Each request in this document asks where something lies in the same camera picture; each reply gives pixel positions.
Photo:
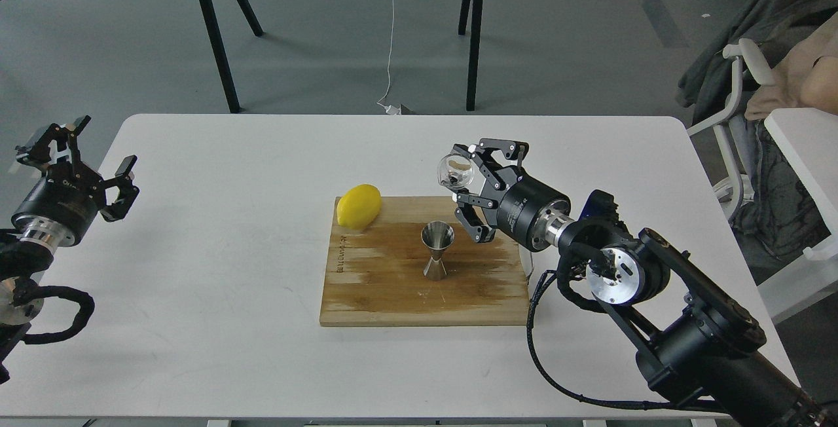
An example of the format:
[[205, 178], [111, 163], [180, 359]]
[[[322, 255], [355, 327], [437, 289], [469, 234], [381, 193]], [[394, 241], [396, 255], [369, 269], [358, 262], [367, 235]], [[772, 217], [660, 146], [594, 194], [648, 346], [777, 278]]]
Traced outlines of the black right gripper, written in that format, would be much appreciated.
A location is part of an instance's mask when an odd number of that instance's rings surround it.
[[558, 212], [568, 214], [570, 198], [524, 173], [529, 149], [526, 141], [494, 138], [452, 146], [452, 153], [468, 157], [474, 168], [469, 187], [453, 191], [455, 216], [472, 241], [491, 242], [498, 230], [536, 253], [550, 247], [545, 231], [536, 230], [537, 219], [556, 202]]

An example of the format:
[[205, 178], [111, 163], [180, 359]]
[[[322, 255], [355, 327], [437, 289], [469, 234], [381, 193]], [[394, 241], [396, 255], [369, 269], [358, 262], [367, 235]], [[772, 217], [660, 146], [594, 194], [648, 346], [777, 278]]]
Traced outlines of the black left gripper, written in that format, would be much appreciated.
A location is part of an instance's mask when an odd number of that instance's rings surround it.
[[[91, 116], [84, 115], [72, 123], [52, 123], [16, 147], [16, 161], [41, 174], [12, 215], [12, 226], [17, 231], [24, 231], [38, 220], [53, 221], [67, 231], [60, 246], [74, 247], [86, 236], [99, 209], [107, 222], [120, 221], [128, 215], [139, 194], [134, 185], [137, 155], [124, 158], [114, 178], [103, 181], [101, 174], [81, 159], [78, 149], [78, 137], [90, 120]], [[103, 192], [110, 188], [118, 189], [117, 199], [103, 206]]]

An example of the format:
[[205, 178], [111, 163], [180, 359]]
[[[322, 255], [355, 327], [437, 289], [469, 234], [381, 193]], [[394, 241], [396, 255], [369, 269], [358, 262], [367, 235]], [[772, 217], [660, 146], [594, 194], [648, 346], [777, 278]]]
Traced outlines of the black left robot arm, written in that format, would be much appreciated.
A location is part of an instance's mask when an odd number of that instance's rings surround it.
[[[41, 285], [36, 274], [48, 270], [60, 247], [74, 247], [97, 215], [120, 221], [139, 194], [134, 185], [134, 155], [123, 159], [113, 178], [105, 179], [81, 158], [78, 138], [90, 122], [84, 115], [67, 124], [52, 123], [18, 146], [19, 164], [36, 168], [39, 181], [2, 230], [1, 358], [18, 344], [62, 343], [78, 335], [95, 311], [89, 293], [60, 285]], [[32, 320], [49, 298], [78, 305], [68, 329], [32, 333]]]

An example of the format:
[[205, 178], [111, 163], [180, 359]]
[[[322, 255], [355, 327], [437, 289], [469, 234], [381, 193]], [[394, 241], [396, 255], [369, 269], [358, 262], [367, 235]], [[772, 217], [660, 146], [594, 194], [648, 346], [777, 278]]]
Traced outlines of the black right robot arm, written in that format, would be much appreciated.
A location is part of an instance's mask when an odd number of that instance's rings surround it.
[[[530, 299], [527, 346], [545, 381], [578, 402], [610, 409], [683, 410], [726, 414], [742, 426], [835, 426], [826, 406], [761, 354], [767, 338], [736, 299], [659, 233], [633, 236], [613, 195], [595, 189], [578, 218], [570, 199], [530, 176], [524, 141], [483, 138], [455, 144], [438, 164], [455, 215], [470, 239], [497, 231], [533, 253], [559, 254]], [[581, 310], [607, 314], [636, 348], [647, 388], [661, 402], [590, 398], [562, 387], [537, 356], [536, 311], [550, 288]]]

